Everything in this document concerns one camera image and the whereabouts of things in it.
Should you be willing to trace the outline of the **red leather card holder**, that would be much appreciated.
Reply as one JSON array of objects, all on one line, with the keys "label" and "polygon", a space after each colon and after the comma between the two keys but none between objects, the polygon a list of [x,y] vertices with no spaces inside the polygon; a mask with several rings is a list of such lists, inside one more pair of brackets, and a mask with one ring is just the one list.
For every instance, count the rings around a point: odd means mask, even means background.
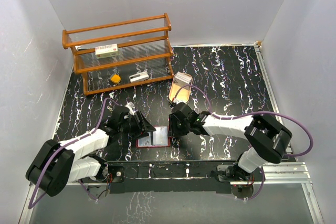
[{"label": "red leather card holder", "polygon": [[171,138],[168,136],[167,126],[155,126],[155,131],[137,140],[137,148],[170,147]]}]

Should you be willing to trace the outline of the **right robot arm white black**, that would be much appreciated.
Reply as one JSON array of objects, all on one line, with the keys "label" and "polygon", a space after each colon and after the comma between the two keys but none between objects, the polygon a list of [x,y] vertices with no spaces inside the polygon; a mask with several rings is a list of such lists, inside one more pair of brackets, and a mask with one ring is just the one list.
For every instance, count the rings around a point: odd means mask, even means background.
[{"label": "right robot arm white black", "polygon": [[226,135],[247,140],[251,147],[239,155],[234,165],[216,169],[218,178],[246,181],[265,163],[279,164],[285,155],[292,133],[272,115],[258,112],[237,119],[203,111],[196,113],[186,103],[175,105],[169,115],[169,136]]}]

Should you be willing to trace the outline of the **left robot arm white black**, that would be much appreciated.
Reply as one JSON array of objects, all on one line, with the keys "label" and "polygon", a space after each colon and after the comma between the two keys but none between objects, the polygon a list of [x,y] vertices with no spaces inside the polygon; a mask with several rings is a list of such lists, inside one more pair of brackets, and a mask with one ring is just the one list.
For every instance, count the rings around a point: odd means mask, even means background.
[{"label": "left robot arm white black", "polygon": [[59,194],[68,183],[82,178],[104,181],[108,177],[108,168],[90,153],[107,147],[119,133],[138,139],[155,131],[140,111],[133,111],[129,105],[118,105],[106,121],[79,137],[60,142],[47,140],[25,177],[50,197]]}]

